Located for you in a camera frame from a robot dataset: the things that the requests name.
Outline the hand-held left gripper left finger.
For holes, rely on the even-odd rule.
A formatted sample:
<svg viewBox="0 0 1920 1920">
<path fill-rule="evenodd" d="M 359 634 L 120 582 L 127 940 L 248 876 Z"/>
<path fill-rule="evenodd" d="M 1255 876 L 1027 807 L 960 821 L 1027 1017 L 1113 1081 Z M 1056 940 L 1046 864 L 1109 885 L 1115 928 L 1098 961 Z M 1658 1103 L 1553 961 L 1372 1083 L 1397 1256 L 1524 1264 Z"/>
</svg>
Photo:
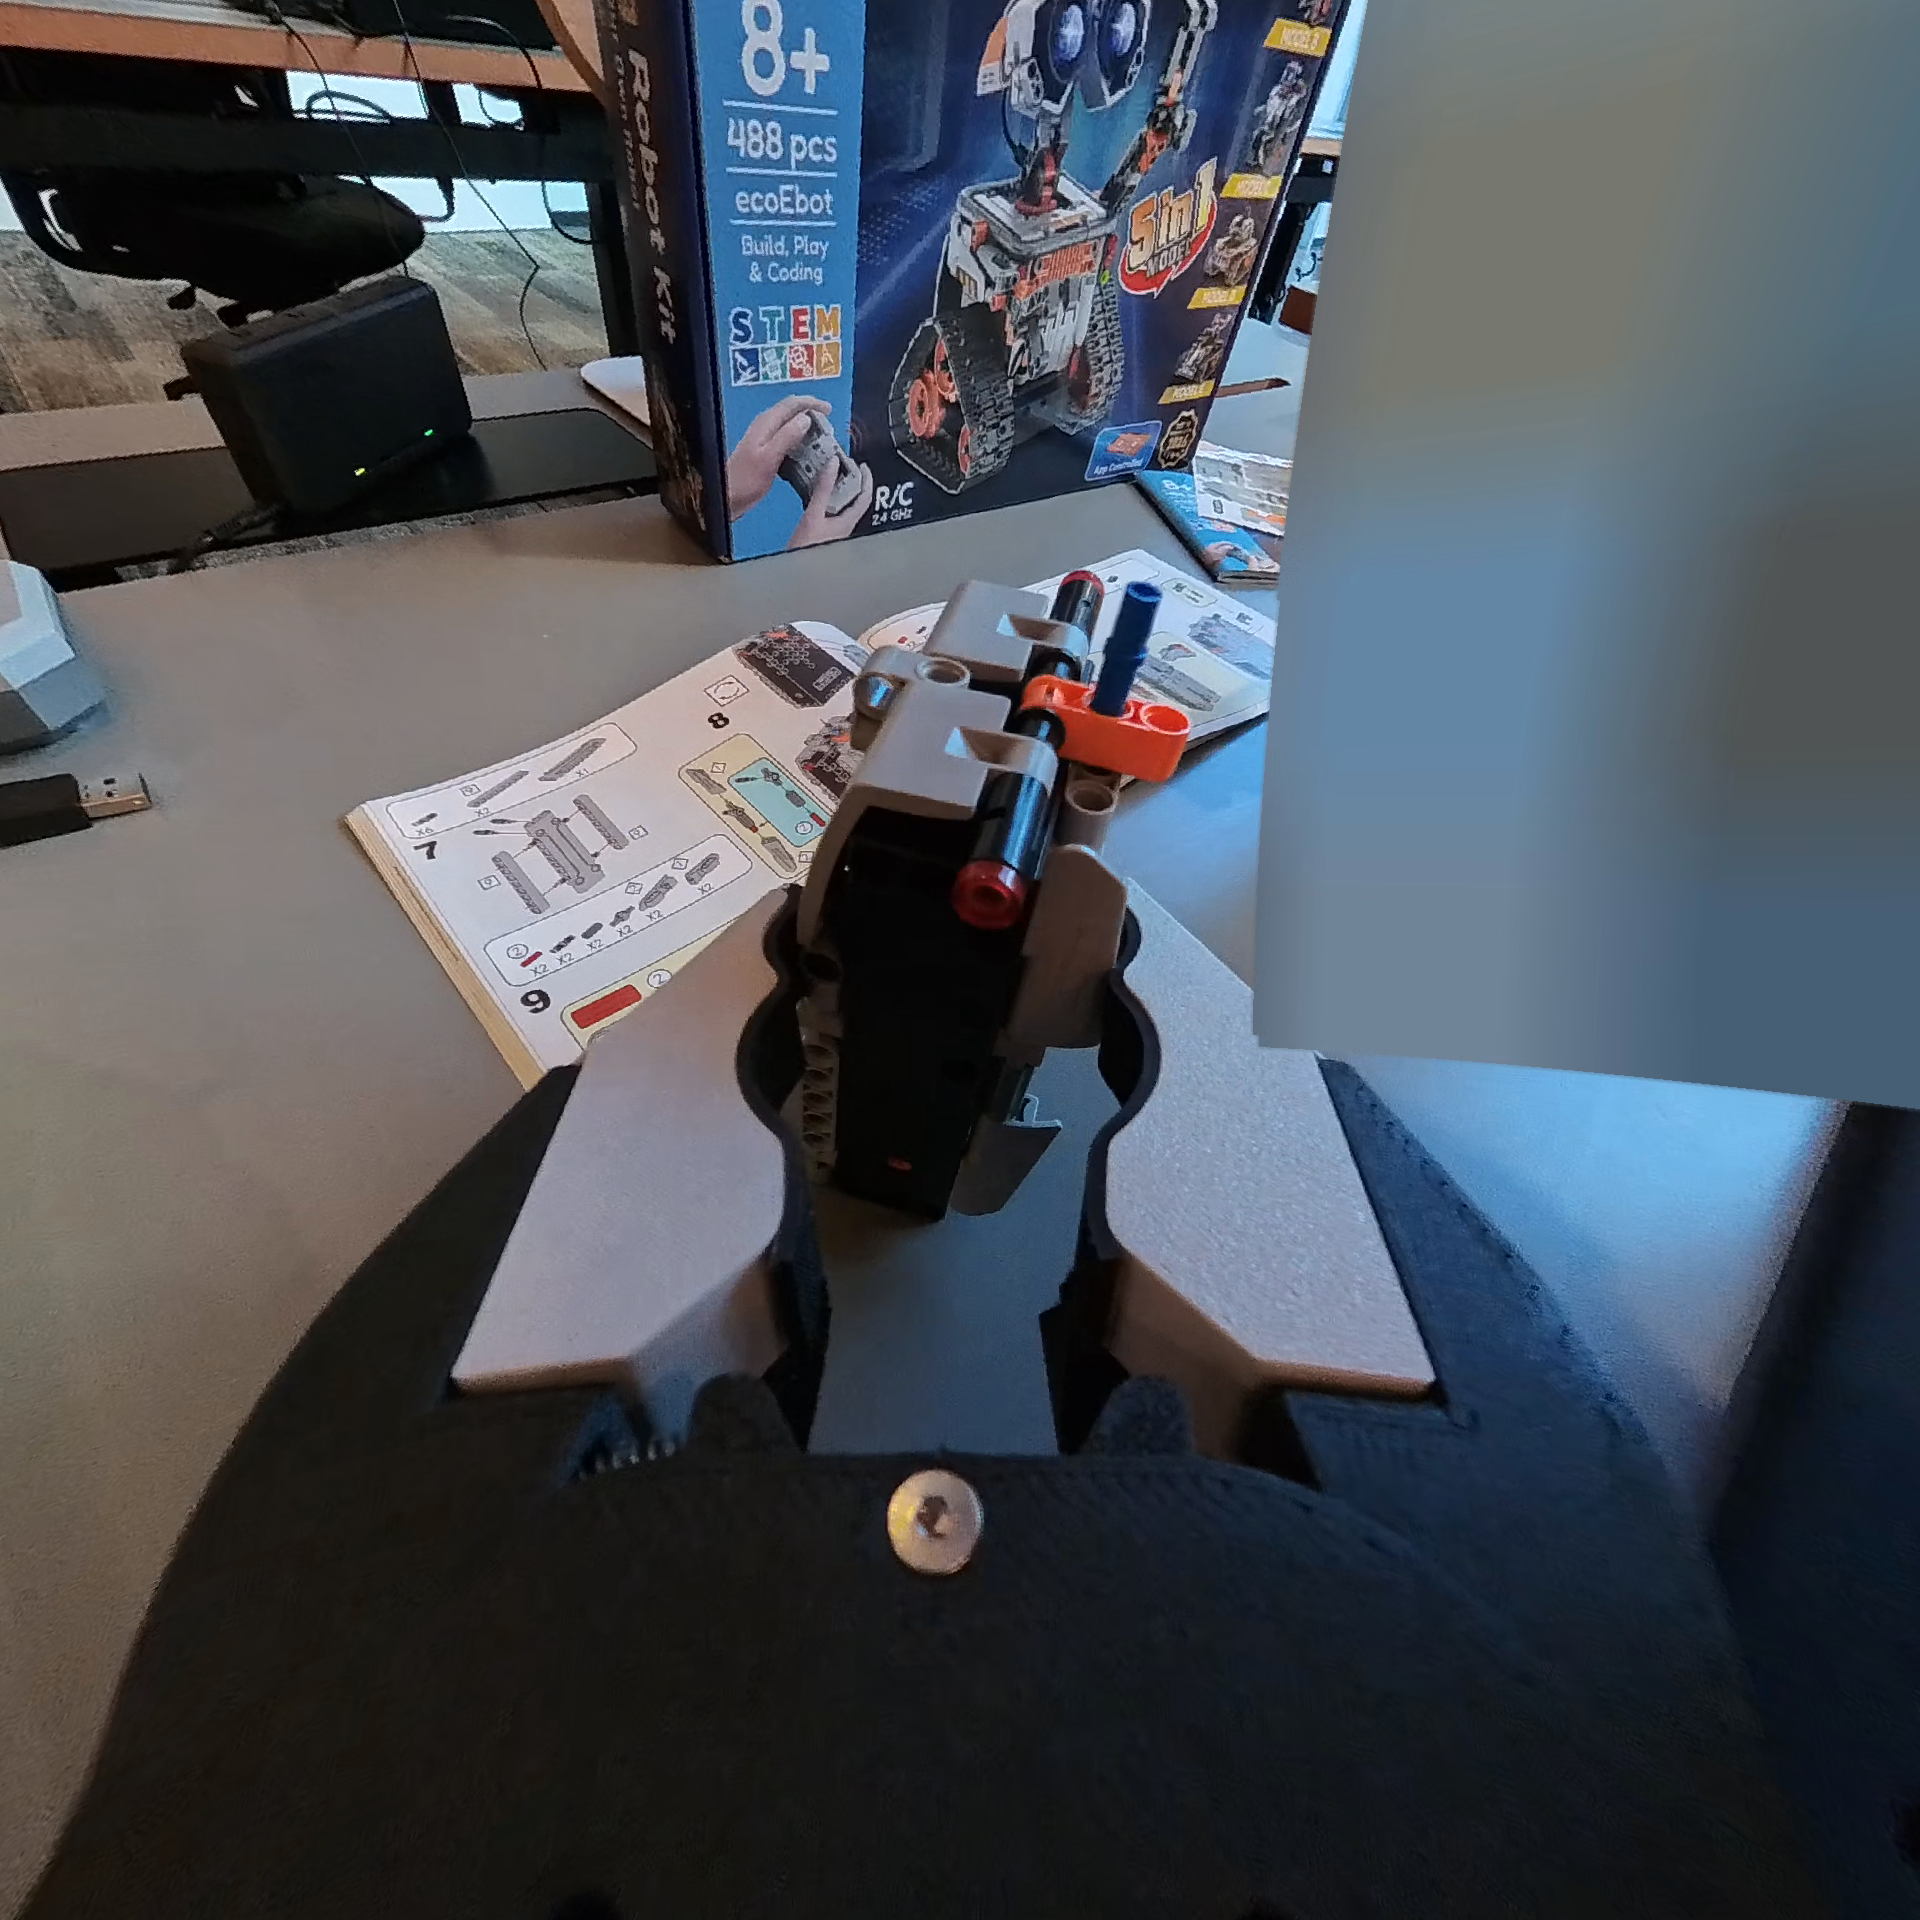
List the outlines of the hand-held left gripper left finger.
<svg viewBox="0 0 1920 1920">
<path fill-rule="evenodd" d="M 705 1381 L 757 1377 L 808 1442 L 828 1287 L 777 1115 L 800 1081 L 794 899 L 757 899 L 589 1039 L 451 1365 L 466 1391 L 615 1383 L 683 1438 Z"/>
</svg>

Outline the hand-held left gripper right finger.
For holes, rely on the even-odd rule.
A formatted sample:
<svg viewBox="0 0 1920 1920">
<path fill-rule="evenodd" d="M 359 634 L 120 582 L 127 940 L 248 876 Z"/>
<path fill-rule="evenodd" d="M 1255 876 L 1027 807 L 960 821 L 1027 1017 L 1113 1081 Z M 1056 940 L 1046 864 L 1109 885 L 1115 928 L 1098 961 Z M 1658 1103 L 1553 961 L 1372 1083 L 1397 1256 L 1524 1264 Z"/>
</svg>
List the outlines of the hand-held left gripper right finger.
<svg viewBox="0 0 1920 1920">
<path fill-rule="evenodd" d="M 1073 1266 L 1040 1314 L 1078 1453 L 1127 1377 L 1184 1391 L 1200 1453 L 1295 1453 L 1278 1391 L 1425 1400 L 1425 1355 L 1318 1055 L 1264 1049 L 1250 988 L 1140 885 L 1097 1043 Z"/>
</svg>

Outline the grey brick robot model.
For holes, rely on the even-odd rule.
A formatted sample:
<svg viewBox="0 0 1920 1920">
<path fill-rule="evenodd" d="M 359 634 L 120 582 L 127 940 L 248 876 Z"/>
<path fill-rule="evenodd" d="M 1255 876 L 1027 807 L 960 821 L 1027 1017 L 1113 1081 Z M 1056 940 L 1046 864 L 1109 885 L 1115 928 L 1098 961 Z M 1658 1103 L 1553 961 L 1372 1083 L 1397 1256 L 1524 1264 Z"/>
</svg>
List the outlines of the grey brick robot model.
<svg viewBox="0 0 1920 1920">
<path fill-rule="evenodd" d="M 1179 709 L 1135 693 L 1164 591 L 1073 570 L 1040 601 L 968 582 L 921 648 L 853 677 L 841 793 L 794 912 L 800 1144 L 813 1181 L 921 1215 L 995 1215 L 1046 1146 L 1027 1083 L 1098 1043 L 1127 881 L 1127 783 L 1166 783 Z"/>
</svg>

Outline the grey desk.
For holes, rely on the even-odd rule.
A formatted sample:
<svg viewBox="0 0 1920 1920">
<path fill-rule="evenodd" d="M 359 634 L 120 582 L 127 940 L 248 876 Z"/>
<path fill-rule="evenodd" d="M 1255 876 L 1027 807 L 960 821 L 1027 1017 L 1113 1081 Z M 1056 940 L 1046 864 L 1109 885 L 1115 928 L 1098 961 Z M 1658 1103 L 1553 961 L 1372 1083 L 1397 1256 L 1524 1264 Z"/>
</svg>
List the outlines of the grey desk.
<svg viewBox="0 0 1920 1920">
<path fill-rule="evenodd" d="M 1525 1264 L 1318 1062 L 1435 1365 L 1295 1453 L 1062 1453 L 1040 1204 L 905 1226 L 952 1400 L 757 1377 L 683 1438 L 451 1365 L 580 1067 L 522 1091 L 354 848 L 782 619 L 1164 539 L 1128 487 L 712 564 L 656 499 L 83 591 L 155 813 L 4 854 L 4 1916 L 1826 1916 L 1689 1515 Z M 1231 751 L 1119 872 L 1250 915 Z"/>
</svg>

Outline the open instruction booklet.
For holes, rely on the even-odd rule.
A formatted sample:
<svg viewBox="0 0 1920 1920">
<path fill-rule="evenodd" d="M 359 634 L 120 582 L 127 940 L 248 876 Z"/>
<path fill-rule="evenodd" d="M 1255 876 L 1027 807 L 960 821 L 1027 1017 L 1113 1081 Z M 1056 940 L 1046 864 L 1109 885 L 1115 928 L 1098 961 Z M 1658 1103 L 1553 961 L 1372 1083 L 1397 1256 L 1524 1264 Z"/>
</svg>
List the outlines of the open instruction booklet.
<svg viewBox="0 0 1920 1920">
<path fill-rule="evenodd" d="M 509 761 L 343 825 L 522 1086 L 661 991 L 762 894 L 804 881 L 843 793 L 868 646 L 777 623 Z"/>
</svg>

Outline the blue printed manual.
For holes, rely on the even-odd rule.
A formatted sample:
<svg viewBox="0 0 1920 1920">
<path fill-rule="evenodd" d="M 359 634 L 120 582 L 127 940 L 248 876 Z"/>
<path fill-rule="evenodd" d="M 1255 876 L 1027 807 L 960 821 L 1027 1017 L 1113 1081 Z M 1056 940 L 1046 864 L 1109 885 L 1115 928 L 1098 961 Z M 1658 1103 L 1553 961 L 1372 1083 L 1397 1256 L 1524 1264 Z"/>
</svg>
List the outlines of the blue printed manual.
<svg viewBox="0 0 1920 1920">
<path fill-rule="evenodd" d="M 1200 445 L 1188 468 L 1140 468 L 1135 487 L 1217 586 L 1272 586 L 1291 465 Z"/>
</svg>

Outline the grey remote controller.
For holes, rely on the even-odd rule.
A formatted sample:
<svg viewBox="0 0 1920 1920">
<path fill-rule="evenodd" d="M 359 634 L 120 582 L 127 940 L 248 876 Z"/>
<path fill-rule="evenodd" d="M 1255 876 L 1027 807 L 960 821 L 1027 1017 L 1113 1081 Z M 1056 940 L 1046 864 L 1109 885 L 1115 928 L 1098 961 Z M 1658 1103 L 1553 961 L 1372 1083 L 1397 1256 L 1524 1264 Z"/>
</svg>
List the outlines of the grey remote controller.
<svg viewBox="0 0 1920 1920">
<path fill-rule="evenodd" d="M 61 601 L 40 570 L 0 557 L 0 751 L 22 757 L 103 709 Z"/>
</svg>

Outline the black box with green light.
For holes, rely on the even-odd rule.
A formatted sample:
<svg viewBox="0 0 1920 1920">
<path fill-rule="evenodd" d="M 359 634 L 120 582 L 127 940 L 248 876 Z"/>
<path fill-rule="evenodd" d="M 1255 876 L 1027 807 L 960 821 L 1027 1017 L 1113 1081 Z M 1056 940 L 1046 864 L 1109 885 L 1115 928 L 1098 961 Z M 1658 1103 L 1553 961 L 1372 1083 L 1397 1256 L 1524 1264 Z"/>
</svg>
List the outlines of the black box with green light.
<svg viewBox="0 0 1920 1920">
<path fill-rule="evenodd" d="M 381 278 L 180 347 L 250 499 L 328 516 L 467 440 L 438 292 Z"/>
</svg>

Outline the blue robot kit box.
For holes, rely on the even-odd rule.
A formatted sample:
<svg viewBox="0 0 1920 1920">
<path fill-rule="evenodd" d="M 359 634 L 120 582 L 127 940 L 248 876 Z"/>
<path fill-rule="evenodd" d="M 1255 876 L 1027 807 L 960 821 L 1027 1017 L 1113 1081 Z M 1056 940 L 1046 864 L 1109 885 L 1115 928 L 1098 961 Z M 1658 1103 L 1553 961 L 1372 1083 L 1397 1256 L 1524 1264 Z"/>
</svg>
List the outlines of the blue robot kit box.
<svg viewBox="0 0 1920 1920">
<path fill-rule="evenodd" d="M 594 13 L 661 499 L 734 564 L 1184 468 L 1348 21 Z"/>
</svg>

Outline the black office chair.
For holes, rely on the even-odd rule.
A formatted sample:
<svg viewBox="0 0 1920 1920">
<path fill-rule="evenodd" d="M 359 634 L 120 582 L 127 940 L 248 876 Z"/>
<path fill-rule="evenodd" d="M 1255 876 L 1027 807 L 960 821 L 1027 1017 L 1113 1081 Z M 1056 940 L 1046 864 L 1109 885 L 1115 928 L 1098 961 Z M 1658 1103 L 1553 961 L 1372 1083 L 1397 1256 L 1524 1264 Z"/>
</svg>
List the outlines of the black office chair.
<svg viewBox="0 0 1920 1920">
<path fill-rule="evenodd" d="M 4 109 L 155 106 L 201 116 L 292 116 L 283 72 L 92 64 L 4 54 Z M 421 220 L 370 178 L 289 171 L 10 166 L 22 229 L 55 265 L 97 278 L 180 279 L 170 305 L 218 295 L 240 326 L 400 269 Z"/>
</svg>

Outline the wooden table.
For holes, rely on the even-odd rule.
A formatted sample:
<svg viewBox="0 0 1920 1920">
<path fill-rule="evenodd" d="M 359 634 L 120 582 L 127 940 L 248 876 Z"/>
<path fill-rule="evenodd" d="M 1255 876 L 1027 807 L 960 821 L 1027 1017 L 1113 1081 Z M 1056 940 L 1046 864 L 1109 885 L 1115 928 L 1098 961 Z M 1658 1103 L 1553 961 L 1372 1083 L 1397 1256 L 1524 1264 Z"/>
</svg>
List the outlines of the wooden table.
<svg viewBox="0 0 1920 1920">
<path fill-rule="evenodd" d="M 10 166 L 580 186 L 606 331 L 626 292 L 600 87 L 556 5 L 4 5 L 4 54 L 283 72 L 292 116 L 4 109 Z"/>
</svg>

